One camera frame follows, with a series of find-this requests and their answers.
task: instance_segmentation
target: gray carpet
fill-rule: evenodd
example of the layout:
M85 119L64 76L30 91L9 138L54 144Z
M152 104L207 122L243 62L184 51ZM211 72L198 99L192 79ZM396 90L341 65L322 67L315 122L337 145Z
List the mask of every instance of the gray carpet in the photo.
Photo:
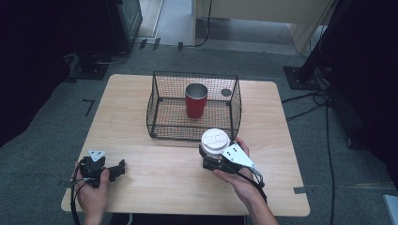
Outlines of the gray carpet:
M281 99L308 93L290 90L283 66L300 67L306 58L260 52L152 46L132 53L108 68L103 81L61 83L26 132L1 149L0 224L73 224L62 211L65 190L58 186L70 176L82 150L103 90L112 74L150 75L154 70L237 74L242 80L277 83ZM90 102L94 106L87 116ZM304 98L284 105L286 117L314 106ZM329 224L331 178L326 139L325 108L288 123L311 214L278 217L281 224ZM329 108L329 139L335 174L334 224L390 224L382 195L397 196L385 166L366 150L346 146L346 136L336 112Z

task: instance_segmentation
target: wooden table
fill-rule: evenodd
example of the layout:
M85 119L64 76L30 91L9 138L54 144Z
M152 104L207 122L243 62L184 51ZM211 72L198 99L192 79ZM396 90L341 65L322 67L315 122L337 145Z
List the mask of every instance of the wooden table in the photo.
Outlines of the wooden table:
M232 187L202 168L199 142L149 137L145 117L152 77L113 75L105 89L79 159L87 150L107 151L105 166L126 160L126 174L110 184L109 212L248 215ZM264 175L268 205L276 216L310 213L278 89L273 82L240 81L238 136ZM70 189L62 209L69 211Z

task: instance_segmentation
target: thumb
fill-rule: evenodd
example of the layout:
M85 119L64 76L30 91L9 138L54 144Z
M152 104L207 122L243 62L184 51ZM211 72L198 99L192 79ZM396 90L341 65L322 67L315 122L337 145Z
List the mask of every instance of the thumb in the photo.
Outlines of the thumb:
M105 169L100 174L99 189L107 191L108 190L108 185L109 185L109 170Z

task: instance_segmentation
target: black tape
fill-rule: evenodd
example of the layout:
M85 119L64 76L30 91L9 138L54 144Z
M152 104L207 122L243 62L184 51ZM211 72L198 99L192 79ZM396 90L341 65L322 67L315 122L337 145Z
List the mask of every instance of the black tape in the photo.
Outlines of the black tape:
M182 51L182 49L184 48L184 44L182 42L178 42L178 51Z
M143 41L141 41L140 50L142 50L145 47L147 41L148 39L143 39Z
M161 38L156 38L155 39L155 44L153 45L153 51L157 50L159 48L159 44L161 43Z
M310 187L293 187L295 194L314 194L313 189Z
M83 101L89 101L89 102L91 102L91 103L90 103L90 107L88 107L88 110L87 110L87 112L85 113L85 116L88 116L88 114L89 114L90 111L91 111L91 108L93 108L93 105L94 105L95 100L83 99Z

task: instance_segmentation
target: dark fabric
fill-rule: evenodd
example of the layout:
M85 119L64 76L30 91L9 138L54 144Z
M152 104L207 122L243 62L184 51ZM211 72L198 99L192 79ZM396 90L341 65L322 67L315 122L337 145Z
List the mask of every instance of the dark fabric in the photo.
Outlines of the dark fabric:
M111 225L128 224L129 214L113 214ZM132 214L132 225L242 225L243 216L182 216Z

